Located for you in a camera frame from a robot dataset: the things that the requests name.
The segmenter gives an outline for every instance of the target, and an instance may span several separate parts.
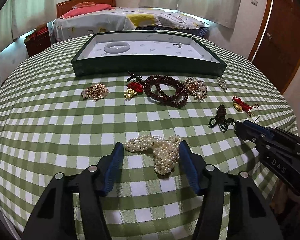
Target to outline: nightstand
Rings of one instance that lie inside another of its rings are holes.
[[[25,45],[29,57],[32,57],[51,46],[50,35],[48,28],[42,29],[31,34],[25,39]]]

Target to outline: wooden door frame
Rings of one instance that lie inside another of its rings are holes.
[[[269,14],[270,14],[271,1],[272,0],[267,0],[265,13],[263,15],[263,19],[262,19],[262,22],[261,22],[261,26],[260,26],[258,35],[256,37],[256,40],[255,40],[255,42],[253,44],[253,47],[252,47],[251,52],[250,52],[249,57],[248,57],[248,61],[250,61],[250,62],[252,61],[252,58],[253,58],[255,52],[258,49],[259,43],[260,43],[260,41],[262,39],[263,32],[265,31],[266,24],[267,24],[267,21],[268,21],[268,18],[269,18]]]
[[[265,28],[266,28],[266,23],[268,21],[268,17],[269,17],[269,14],[270,14],[270,8],[271,8],[271,1],[272,0],[267,0],[267,4],[266,4],[266,9],[265,9],[265,13],[263,15],[263,19],[262,19],[262,22],[261,22],[261,26],[260,26],[260,29],[259,29],[259,32],[258,32],[258,35],[257,35],[257,38],[253,44],[253,47],[251,49],[251,52],[249,54],[249,57],[248,57],[248,60],[251,62],[252,59],[253,59],[253,56],[255,54],[255,52],[257,51],[258,49],[258,46],[260,44],[260,41],[263,37],[263,31],[265,31]],[[287,81],[287,83],[285,84],[285,86],[283,87],[283,90],[280,91],[281,94],[283,94],[285,92],[285,90],[288,88],[288,86],[290,85],[292,79],[294,78],[295,74],[297,73],[298,69],[299,69],[299,66],[300,66],[300,58],[289,78],[289,80]]]

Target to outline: ring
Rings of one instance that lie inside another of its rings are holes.
[[[111,48],[114,46],[122,46],[121,48]],[[130,45],[127,42],[124,41],[115,41],[115,42],[110,42],[105,46],[105,52],[106,53],[123,53],[126,52],[130,49]]]

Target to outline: table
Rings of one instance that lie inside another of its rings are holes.
[[[226,92],[216,78],[203,78],[208,98],[199,103],[189,97],[180,110],[155,104],[144,94],[126,101],[128,76],[75,77],[71,59],[90,37],[58,42],[27,59],[0,89],[0,209],[17,228],[24,229],[55,173],[80,173],[110,154],[117,141],[146,134],[180,135],[207,163],[232,174],[248,171],[264,197],[273,194],[277,178],[258,162],[254,144],[241,142],[232,126],[226,133],[208,127],[221,103],[227,118],[247,119],[246,113],[233,108],[236,95],[249,105],[260,105],[253,110],[256,117],[261,115],[258,124],[297,133],[290,106],[256,67],[196,37],[228,65],[223,75]],[[110,93],[96,103],[83,100],[81,91],[95,82],[105,84]],[[102,199],[110,234],[117,240],[190,239],[201,203],[202,197],[192,192],[179,164],[162,179],[153,170],[151,154],[129,152],[113,191]],[[74,204],[78,237],[84,239],[78,195]],[[228,213],[225,194],[220,239],[226,238]]]

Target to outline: electrical outlet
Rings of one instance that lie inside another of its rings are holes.
[[[255,5],[255,6],[258,5],[258,1],[256,1],[256,0],[251,0],[251,3],[252,3],[253,5]]]

